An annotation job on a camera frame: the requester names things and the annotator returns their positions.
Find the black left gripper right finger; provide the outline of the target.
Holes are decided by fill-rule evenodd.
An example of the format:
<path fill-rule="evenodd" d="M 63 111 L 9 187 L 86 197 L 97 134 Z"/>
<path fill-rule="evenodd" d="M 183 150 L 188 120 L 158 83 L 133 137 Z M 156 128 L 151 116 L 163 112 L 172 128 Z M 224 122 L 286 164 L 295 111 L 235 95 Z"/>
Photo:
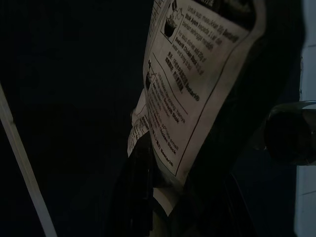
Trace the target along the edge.
<path fill-rule="evenodd" d="M 194 201 L 193 210 L 191 237 L 251 236 L 251 216 L 233 174 L 227 176 L 207 202 Z"/>

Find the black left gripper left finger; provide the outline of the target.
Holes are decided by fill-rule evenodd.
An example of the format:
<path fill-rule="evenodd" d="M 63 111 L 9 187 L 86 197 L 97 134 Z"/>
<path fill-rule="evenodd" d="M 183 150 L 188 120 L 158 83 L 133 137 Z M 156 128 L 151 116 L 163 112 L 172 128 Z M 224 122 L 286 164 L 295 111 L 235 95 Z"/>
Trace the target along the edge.
<path fill-rule="evenodd" d="M 127 158 L 111 202 L 112 237 L 148 237 L 153 230 L 153 147 L 147 132 Z"/>

